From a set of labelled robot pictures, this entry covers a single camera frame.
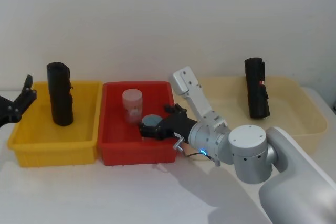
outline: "black cylindrical object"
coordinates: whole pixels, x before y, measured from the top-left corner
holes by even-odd
[[[245,75],[250,117],[265,118],[270,115],[265,87],[265,63],[261,58],[245,60]]]
[[[52,119],[60,126],[70,125],[74,120],[70,69],[61,62],[53,62],[47,65],[47,75]]]

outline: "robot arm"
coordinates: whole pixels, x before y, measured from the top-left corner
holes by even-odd
[[[186,110],[177,104],[178,109],[150,131],[140,125],[143,136],[162,139],[162,132],[181,136],[174,145],[177,150],[183,151],[180,144],[188,143],[210,156],[216,165],[234,164],[237,177],[243,182],[266,181],[259,198],[273,224],[336,223],[336,183],[289,134],[277,127],[264,131],[254,125],[231,131],[212,110],[189,67],[174,73],[170,83],[175,93],[187,100],[199,122],[189,119]],[[183,116],[177,120],[176,113]],[[272,164],[280,174],[269,179]]]
[[[32,90],[32,76],[28,75],[21,94],[10,101],[4,97],[0,97],[0,127],[7,123],[17,123],[21,120],[23,113],[29,108],[36,99],[36,90]]]

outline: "table surface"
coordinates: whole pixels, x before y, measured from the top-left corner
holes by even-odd
[[[336,180],[336,115],[304,90],[329,123],[312,157]],[[0,223],[271,223],[258,198],[262,184],[241,182],[233,166],[178,157],[172,164],[20,168],[6,146],[12,129],[0,129]]]

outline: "plastic bin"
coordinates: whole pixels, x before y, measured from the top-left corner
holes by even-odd
[[[125,121],[122,93],[138,89],[143,95],[143,116],[157,114],[168,116],[165,104],[174,105],[168,82],[110,82],[103,86],[100,112],[98,147],[105,165],[133,165],[170,163],[176,158],[173,145],[176,139],[158,141],[142,137],[136,124]]]
[[[63,127],[51,116],[47,82],[36,82],[37,99],[17,123],[8,141],[22,167],[92,164],[97,137],[102,83],[72,81],[74,121]]]
[[[277,126],[287,131],[308,154],[317,149],[327,130],[323,114],[301,87],[288,78],[266,77],[271,115],[264,119],[249,116],[245,77],[209,77],[200,79],[200,84],[211,106],[226,119],[230,129],[244,124],[258,125],[264,130]],[[175,102],[188,109],[188,116],[195,119],[185,100],[175,96]],[[196,152],[189,145],[183,147],[186,154]],[[207,160],[202,155],[192,158]]]

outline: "white wall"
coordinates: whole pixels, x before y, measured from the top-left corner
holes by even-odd
[[[62,61],[72,79],[165,80],[244,74],[262,57],[336,99],[335,0],[0,0],[0,88],[46,79]]]

